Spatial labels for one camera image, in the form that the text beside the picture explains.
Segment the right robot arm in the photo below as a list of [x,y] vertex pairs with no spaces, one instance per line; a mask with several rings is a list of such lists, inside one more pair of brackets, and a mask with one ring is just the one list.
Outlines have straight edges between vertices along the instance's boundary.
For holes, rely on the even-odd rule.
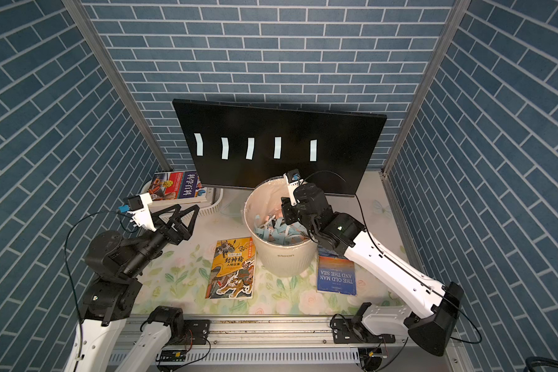
[[403,319],[412,341],[434,356],[444,355],[462,314],[463,288],[444,285],[418,271],[378,242],[364,223],[333,211],[324,191],[313,183],[287,181],[281,199],[286,221],[300,223],[320,246],[347,258],[373,274],[410,309]]

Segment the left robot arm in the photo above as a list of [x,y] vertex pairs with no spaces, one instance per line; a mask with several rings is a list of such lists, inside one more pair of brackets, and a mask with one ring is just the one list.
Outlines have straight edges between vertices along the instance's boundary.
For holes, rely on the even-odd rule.
[[[151,212],[138,195],[116,211],[119,218],[133,220],[144,233],[125,238],[118,231],[107,230],[89,244],[85,263],[95,279],[83,296],[74,297],[77,327],[66,371],[107,369],[143,286],[139,276],[162,256],[168,244],[178,245],[192,237],[198,214],[198,206],[183,209],[180,205]],[[164,359],[161,351],[165,346],[193,346],[196,336],[192,327],[185,325],[181,308],[160,305],[143,323],[138,341],[117,369],[145,371]]]

